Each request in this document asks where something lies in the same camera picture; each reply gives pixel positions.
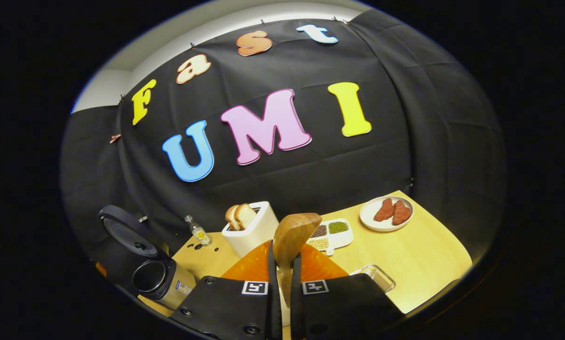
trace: pink letter m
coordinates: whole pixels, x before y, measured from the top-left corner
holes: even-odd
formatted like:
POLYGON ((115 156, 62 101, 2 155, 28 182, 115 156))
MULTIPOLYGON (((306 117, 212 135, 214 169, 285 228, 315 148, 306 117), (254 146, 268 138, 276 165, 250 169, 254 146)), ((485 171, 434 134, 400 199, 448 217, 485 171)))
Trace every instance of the pink letter m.
POLYGON ((304 131, 295 112, 293 95, 295 92, 289 88, 270 93, 265 100, 263 119, 243 105, 222 113, 221 121, 230 125, 238 146, 238 164, 247 165, 259 159, 259 151, 251 147, 249 138, 265 153, 272 154, 276 129, 280 135, 278 149, 297 149, 311 142, 312 136, 304 131))

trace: letter u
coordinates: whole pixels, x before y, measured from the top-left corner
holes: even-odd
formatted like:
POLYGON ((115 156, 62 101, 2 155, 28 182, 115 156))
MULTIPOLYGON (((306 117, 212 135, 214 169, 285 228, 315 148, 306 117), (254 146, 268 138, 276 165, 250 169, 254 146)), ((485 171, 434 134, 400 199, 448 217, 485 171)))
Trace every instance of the letter u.
POLYGON ((194 182, 206 177, 215 164, 213 150, 209 145, 209 140, 205 135, 205 127, 207 122, 200 120, 186 129, 186 135, 192 137, 201 162, 197 166, 190 166, 184 157, 184 151, 181 149, 181 135, 175 135, 163 143, 163 151, 167 153, 171 166, 177 177, 182 181, 194 182))

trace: bread slice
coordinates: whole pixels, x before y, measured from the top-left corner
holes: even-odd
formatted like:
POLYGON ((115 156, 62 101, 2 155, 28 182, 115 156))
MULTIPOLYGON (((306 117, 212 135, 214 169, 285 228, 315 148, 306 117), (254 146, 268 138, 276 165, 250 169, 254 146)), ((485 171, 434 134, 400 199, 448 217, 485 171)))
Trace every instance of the bread slice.
POLYGON ((226 211, 226 221, 230 223, 230 227, 232 228, 232 230, 241 230, 240 226, 238 225, 238 222, 234 218, 234 213, 238 207, 239 205, 235 204, 231 206, 230 209, 228 209, 228 211, 226 211))
POLYGON ((248 228, 256 216, 257 213, 252 207, 248 206, 248 203, 239 205, 236 211, 234 211, 234 218, 238 221, 238 226, 240 226, 241 230, 248 228))

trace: white wall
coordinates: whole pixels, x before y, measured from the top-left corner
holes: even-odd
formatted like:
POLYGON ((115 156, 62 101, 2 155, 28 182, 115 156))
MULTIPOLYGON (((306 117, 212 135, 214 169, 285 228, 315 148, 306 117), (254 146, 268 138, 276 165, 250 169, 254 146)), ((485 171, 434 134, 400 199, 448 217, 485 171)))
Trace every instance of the white wall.
POLYGON ((188 17, 195 17, 197 14, 200 14, 201 11, 207 13, 210 10, 209 6, 216 5, 216 2, 211 2, 206 4, 206 6, 200 6, 186 11, 142 35, 109 60, 81 92, 71 113, 96 106, 116 105, 121 94, 125 95, 133 86, 157 67, 163 65, 174 56, 188 50, 190 43, 198 45, 199 43, 224 33, 246 26, 260 24, 261 20, 264 22, 272 22, 289 19, 332 19, 332 17, 336 17, 338 20, 343 19, 350 21, 370 8, 364 4, 353 1, 343 2, 342 0, 329 0, 329 2, 342 2, 352 8, 314 2, 266 4, 241 9, 208 21, 187 32, 179 32, 179 35, 172 41, 160 45, 160 48, 155 47, 155 39, 152 37, 159 36, 160 30, 163 30, 163 32, 168 30, 169 36, 175 35, 175 33, 170 31, 175 27, 175 22, 184 21, 188 17), (137 60, 139 52, 142 52, 145 56, 150 51, 153 52, 145 59, 137 60))

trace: small glass bottle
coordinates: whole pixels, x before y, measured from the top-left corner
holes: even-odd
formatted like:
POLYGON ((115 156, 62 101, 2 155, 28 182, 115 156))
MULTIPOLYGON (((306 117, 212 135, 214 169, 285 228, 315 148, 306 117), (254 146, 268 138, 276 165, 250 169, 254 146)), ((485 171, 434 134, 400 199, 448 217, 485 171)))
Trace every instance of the small glass bottle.
POLYGON ((200 224, 192 220, 192 216, 188 215, 184 218, 184 220, 188 222, 188 224, 190 225, 190 232, 192 232, 192 235, 194 235, 194 237, 196 237, 201 242, 201 245, 211 245, 211 237, 207 235, 200 224))

